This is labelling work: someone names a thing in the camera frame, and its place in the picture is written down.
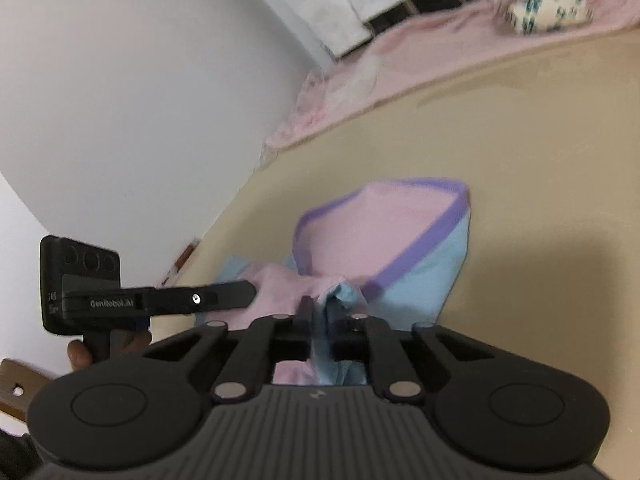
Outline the person's left hand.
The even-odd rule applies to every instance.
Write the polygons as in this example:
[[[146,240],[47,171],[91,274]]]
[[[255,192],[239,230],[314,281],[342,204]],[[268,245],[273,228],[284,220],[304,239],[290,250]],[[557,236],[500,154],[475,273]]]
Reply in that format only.
[[[151,341],[152,334],[149,330],[126,333],[124,341],[117,346],[117,350],[120,354],[134,352],[148,346]],[[91,352],[81,339],[74,339],[67,345],[67,357],[74,372],[84,370],[93,363]]]

